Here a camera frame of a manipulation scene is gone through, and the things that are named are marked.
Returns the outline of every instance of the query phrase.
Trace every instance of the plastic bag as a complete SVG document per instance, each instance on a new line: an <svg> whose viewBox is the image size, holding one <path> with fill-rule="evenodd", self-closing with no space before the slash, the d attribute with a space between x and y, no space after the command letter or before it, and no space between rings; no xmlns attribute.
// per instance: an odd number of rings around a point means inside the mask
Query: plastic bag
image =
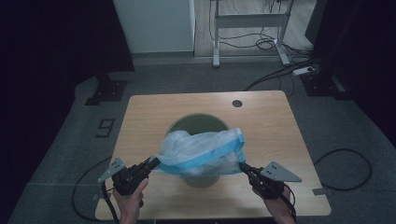
<svg viewBox="0 0 396 224"><path fill-rule="evenodd" d="M166 135L160 153L154 155L158 168L180 176L213 176L240 173L239 162L245 162L244 136L239 128L220 133L189 135L176 131Z"/></svg>

